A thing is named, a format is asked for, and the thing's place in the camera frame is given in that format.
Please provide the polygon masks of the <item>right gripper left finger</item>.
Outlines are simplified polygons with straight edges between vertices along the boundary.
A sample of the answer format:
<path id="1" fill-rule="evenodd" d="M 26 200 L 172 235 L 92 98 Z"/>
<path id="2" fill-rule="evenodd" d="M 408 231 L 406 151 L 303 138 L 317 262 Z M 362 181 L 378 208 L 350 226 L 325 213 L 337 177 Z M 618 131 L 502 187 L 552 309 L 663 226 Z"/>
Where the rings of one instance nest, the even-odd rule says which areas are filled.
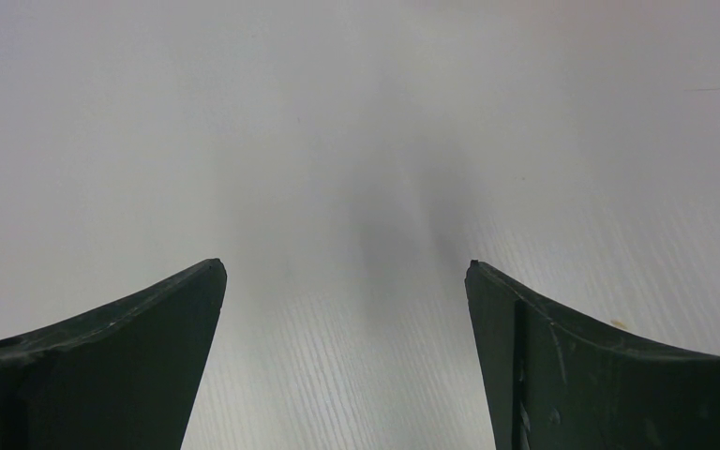
<path id="1" fill-rule="evenodd" d="M 227 286 L 218 259 L 0 339 L 0 449 L 178 449 Z"/>

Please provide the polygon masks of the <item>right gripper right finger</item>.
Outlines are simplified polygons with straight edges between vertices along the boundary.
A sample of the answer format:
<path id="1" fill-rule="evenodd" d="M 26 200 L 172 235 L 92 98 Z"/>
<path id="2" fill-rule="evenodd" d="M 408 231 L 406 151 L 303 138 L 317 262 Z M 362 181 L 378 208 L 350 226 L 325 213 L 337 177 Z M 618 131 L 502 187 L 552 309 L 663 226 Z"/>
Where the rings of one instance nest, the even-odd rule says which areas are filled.
<path id="1" fill-rule="evenodd" d="M 551 300 L 472 261 L 465 277 L 500 449 L 720 449 L 720 356 Z"/>

